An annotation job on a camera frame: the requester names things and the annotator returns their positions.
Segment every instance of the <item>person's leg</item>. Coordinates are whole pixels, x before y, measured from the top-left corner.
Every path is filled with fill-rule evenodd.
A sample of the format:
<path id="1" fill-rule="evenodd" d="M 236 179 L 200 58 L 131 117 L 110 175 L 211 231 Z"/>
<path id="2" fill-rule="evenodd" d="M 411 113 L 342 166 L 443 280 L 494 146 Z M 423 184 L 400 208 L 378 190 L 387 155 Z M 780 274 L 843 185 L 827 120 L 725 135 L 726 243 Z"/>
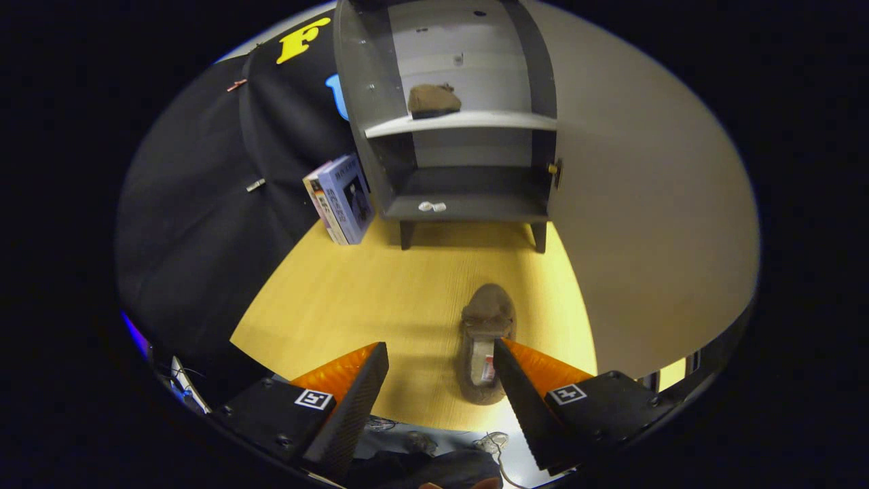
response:
<path id="1" fill-rule="evenodd" d="M 417 489 L 419 485 L 411 486 L 407 481 L 431 460 L 430 455 L 422 452 L 380 451 L 370 459 L 354 459 L 344 486 L 348 489 Z"/>
<path id="2" fill-rule="evenodd" d="M 468 448 L 434 457 L 410 478 L 409 486 L 414 489 L 426 483 L 443 489 L 470 489 L 484 479 L 500 481 L 501 468 L 491 454 Z"/>

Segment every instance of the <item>shoe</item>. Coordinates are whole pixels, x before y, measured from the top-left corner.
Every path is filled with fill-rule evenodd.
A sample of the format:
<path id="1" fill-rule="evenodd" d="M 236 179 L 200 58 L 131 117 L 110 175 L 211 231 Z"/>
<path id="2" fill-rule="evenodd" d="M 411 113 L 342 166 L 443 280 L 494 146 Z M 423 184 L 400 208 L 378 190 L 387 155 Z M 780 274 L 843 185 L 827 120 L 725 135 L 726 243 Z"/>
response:
<path id="1" fill-rule="evenodd" d="M 509 440 L 510 436 L 504 432 L 492 432 L 483 438 L 476 440 L 471 445 L 476 450 L 498 455 L 505 447 L 507 447 L 507 442 Z"/>
<path id="2" fill-rule="evenodd" d="M 500 401 L 504 388 L 494 371 L 494 341 L 516 336 L 513 301 L 500 285 L 486 284 L 477 289 L 461 311 L 461 336 L 457 365 L 461 395 L 477 405 Z"/>
<path id="3" fill-rule="evenodd" d="M 449 84 L 416 85 L 410 89 L 408 111 L 414 119 L 440 117 L 461 109 L 461 100 L 453 94 L 454 88 Z"/>
<path id="4" fill-rule="evenodd" d="M 408 432 L 404 439 L 408 453 L 426 453 L 434 457 L 437 444 L 427 434 L 420 432 Z"/>

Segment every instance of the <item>metal clip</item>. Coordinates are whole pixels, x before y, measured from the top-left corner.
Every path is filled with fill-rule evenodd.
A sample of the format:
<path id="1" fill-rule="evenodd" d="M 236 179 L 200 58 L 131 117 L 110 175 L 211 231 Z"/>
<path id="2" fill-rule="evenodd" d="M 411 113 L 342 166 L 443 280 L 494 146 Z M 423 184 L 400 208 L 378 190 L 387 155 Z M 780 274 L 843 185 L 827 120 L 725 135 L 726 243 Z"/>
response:
<path id="1" fill-rule="evenodd" d="M 229 87 L 228 89 L 226 89 L 226 91 L 233 91 L 233 90 L 235 90 L 236 88 L 238 88 L 238 87 L 244 85 L 244 84 L 247 83 L 247 82 L 248 82 L 248 79 L 247 79 L 247 78 L 244 78 L 243 80 L 239 80 L 239 81 L 237 81 L 237 82 L 233 82 L 233 83 L 232 83 L 232 86 Z"/>
<path id="2" fill-rule="evenodd" d="M 265 185 L 265 183 L 266 183 L 266 179 L 265 179 L 265 178 L 260 178 L 259 180 L 256 180 L 253 184 L 248 185 L 248 189 L 247 189 L 247 190 L 248 190 L 248 192 L 255 191 L 256 189 L 258 189 L 258 188 L 260 188 L 261 186 Z"/>

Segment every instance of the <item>cabinet leg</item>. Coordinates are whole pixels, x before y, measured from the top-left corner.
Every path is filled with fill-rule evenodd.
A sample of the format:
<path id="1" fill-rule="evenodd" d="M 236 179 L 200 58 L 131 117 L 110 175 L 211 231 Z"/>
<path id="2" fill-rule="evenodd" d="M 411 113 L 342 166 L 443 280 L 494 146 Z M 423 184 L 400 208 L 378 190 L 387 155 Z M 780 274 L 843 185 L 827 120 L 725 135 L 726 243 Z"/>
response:
<path id="1" fill-rule="evenodd" d="M 534 244 L 538 253 L 546 252 L 546 223 L 532 223 L 531 234 L 534 235 Z"/>
<path id="2" fill-rule="evenodd" d="M 414 227 L 416 223 L 411 221 L 399 221 L 399 230 L 401 232 L 401 248 L 403 250 L 410 249 L 410 239 L 414 236 Z"/>

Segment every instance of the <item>yellow letter f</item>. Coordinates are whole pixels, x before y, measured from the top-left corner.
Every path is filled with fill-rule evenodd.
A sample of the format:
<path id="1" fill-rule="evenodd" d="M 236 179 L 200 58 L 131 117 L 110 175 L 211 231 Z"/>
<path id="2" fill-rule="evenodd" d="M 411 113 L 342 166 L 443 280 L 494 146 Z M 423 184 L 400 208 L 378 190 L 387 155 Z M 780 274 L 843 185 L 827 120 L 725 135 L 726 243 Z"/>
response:
<path id="1" fill-rule="evenodd" d="M 308 45 L 305 44 L 305 41 L 309 43 L 314 39 L 317 39 L 317 35 L 320 34 L 320 30 L 317 27 L 326 25 L 327 23 L 332 22 L 332 19 L 329 17 L 324 17 L 316 22 L 309 23 L 308 25 L 302 27 L 281 39 L 281 44 L 283 44 L 283 49 L 281 52 L 281 57 L 277 58 L 277 63 L 281 64 L 284 61 L 292 57 L 299 56 L 303 52 L 308 50 Z"/>

